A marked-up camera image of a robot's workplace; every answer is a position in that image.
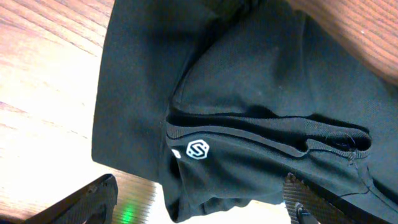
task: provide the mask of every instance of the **wooden surface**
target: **wooden surface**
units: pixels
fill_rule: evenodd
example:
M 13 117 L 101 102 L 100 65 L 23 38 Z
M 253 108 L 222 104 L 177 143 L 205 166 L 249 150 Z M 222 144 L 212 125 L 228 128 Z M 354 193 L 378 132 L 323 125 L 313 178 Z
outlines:
M 369 68 L 396 82 L 397 1 L 289 1 Z M 115 223 L 170 220 L 158 185 L 91 160 L 96 86 L 112 6 L 113 0 L 0 0 L 0 216 L 24 220 L 110 172 L 119 185 Z M 239 216 L 271 222 L 278 217 L 267 212 L 272 209 L 253 202 L 187 223 L 242 223 Z

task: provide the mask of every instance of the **wooden table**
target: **wooden table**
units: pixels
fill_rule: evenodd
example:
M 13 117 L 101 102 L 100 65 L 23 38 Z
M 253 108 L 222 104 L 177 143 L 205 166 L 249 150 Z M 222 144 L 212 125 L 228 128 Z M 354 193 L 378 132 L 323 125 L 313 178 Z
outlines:
M 397 81 L 395 0 L 289 1 L 377 74 Z M 113 0 L 0 0 L 3 218 L 19 223 L 110 172 L 119 185 L 115 223 L 169 220 L 159 186 L 91 160 L 96 86 L 112 6 Z M 206 220 L 241 223 L 247 218 L 239 216 L 246 214 L 252 222 L 270 221 L 259 208 L 273 209 L 253 202 Z

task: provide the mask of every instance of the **wood grain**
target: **wood grain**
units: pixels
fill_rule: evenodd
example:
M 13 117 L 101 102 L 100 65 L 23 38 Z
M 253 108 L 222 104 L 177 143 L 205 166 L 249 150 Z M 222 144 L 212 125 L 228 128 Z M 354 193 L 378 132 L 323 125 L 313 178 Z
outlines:
M 397 82 L 395 0 L 289 2 L 378 75 Z M 159 185 L 91 160 L 112 6 L 113 0 L 0 0 L 0 217 L 20 222 L 112 173 L 119 185 L 114 223 L 170 223 Z M 272 217 L 286 213 L 253 202 L 187 223 L 265 223 Z

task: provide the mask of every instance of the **black pants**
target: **black pants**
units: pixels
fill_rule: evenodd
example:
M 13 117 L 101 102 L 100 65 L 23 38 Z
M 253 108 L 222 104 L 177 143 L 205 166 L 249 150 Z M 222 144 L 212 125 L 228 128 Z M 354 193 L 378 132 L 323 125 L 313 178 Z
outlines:
M 398 220 L 398 89 L 282 1 L 117 0 L 93 160 L 180 222 L 282 201 L 289 172 Z

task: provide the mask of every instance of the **black fabric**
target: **black fabric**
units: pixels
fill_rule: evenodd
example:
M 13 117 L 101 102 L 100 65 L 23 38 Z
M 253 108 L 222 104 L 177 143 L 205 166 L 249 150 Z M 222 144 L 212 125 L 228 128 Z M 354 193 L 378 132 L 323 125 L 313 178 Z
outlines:
M 175 222 L 281 203 L 293 172 L 397 223 L 398 88 L 283 1 L 225 2 L 116 1 L 93 160 L 160 182 Z

